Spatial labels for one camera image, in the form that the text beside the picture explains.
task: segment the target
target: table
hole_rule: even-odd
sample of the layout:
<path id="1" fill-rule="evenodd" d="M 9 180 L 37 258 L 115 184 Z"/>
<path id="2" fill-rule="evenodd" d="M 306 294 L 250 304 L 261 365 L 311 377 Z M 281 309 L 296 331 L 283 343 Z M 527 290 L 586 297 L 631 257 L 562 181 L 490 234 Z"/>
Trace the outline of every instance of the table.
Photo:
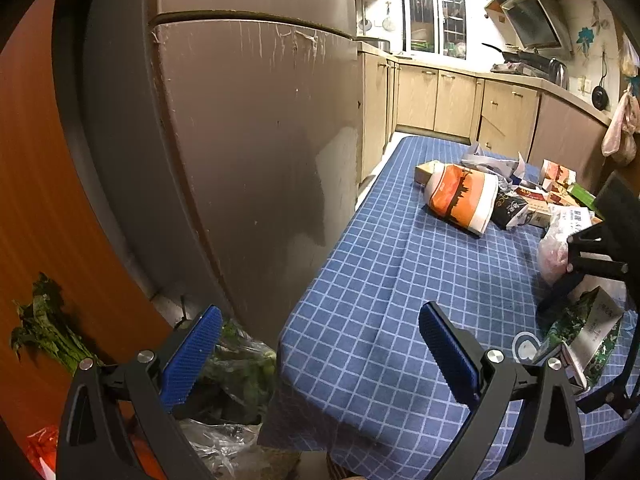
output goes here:
<path id="1" fill-rule="evenodd" d="M 418 332 L 420 307 L 436 300 L 456 326 L 509 357 L 516 336 L 542 340 L 535 318 L 548 292 L 536 263 L 542 229 L 507 232 L 490 222 L 474 237 L 436 218 L 413 182 L 416 164 L 458 162 L 467 149 L 430 137 L 399 143 L 287 321 L 260 444 L 327 450 L 369 480 L 423 479 L 468 409 L 453 399 Z M 600 384 L 622 370 L 635 320 L 625 314 Z M 495 471 L 519 407 L 510 404 L 479 478 Z M 625 424 L 607 406 L 580 421 L 586 450 Z"/>

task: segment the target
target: metal screw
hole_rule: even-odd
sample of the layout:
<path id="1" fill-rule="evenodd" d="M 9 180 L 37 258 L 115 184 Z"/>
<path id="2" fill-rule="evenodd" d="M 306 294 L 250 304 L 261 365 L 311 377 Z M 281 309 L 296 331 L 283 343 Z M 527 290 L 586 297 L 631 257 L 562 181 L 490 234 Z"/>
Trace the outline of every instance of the metal screw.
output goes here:
<path id="1" fill-rule="evenodd" d="M 549 368 L 551 368 L 552 370 L 559 370 L 560 368 L 562 368 L 562 362 L 560 361 L 560 359 L 558 359 L 557 357 L 551 357 L 549 358 L 549 361 L 546 362 L 546 364 L 549 366 Z"/>
<path id="2" fill-rule="evenodd" d="M 93 365 L 94 365 L 94 360 L 91 359 L 90 357 L 85 357 L 84 359 L 82 359 L 82 361 L 80 361 L 80 364 L 78 365 L 78 367 L 81 370 L 87 371 Z"/>
<path id="3" fill-rule="evenodd" d="M 154 353 L 151 350 L 142 350 L 138 352 L 139 363 L 149 363 L 153 360 L 154 357 Z"/>
<path id="4" fill-rule="evenodd" d="M 486 353 L 486 357 L 492 363 L 501 363 L 502 361 L 504 361 L 504 354 L 499 350 L 489 350 Z"/>

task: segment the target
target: blue gripper pad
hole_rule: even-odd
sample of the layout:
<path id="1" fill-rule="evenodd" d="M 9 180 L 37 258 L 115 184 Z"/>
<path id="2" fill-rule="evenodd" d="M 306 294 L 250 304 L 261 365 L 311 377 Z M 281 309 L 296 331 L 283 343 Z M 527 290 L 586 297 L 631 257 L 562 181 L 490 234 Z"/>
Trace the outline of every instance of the blue gripper pad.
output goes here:
<path id="1" fill-rule="evenodd" d="M 427 343 L 456 402 L 472 408 L 480 400 L 478 370 L 460 346 L 450 322 L 442 319 L 433 305 L 430 301 L 420 309 L 420 335 Z"/>
<path id="2" fill-rule="evenodd" d="M 168 412 L 183 403 L 222 332 L 222 314 L 210 306 L 177 349 L 161 378 L 160 400 Z"/>

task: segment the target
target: leafy vegetable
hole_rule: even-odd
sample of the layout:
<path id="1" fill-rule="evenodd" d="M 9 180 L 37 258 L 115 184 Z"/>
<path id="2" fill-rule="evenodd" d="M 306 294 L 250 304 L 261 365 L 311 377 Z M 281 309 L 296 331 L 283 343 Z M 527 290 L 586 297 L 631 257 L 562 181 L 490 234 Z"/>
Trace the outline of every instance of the leafy vegetable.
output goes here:
<path id="1" fill-rule="evenodd" d="M 276 353 L 252 339 L 233 320 L 226 320 L 214 352 L 200 377 L 219 384 L 244 406 L 246 420 L 264 416 L 275 388 Z"/>
<path id="2" fill-rule="evenodd" d="M 74 374 L 78 363 L 85 357 L 100 365 L 102 362 L 66 324 L 61 311 L 64 305 L 61 290 L 56 282 L 40 273 L 38 281 L 33 283 L 33 301 L 28 305 L 14 301 L 20 326 L 12 330 L 9 344 L 18 359 L 23 346 L 35 346 Z"/>

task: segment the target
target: black package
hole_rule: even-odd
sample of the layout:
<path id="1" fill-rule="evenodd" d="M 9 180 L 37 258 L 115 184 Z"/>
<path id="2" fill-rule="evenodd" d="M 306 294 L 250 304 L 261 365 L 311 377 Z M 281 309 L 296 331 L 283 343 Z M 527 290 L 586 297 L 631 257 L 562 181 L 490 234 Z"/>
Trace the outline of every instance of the black package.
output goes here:
<path id="1" fill-rule="evenodd" d="M 529 205 L 521 196 L 511 196 L 498 190 L 491 220 L 502 229 L 511 229 L 525 222 L 528 211 Z"/>

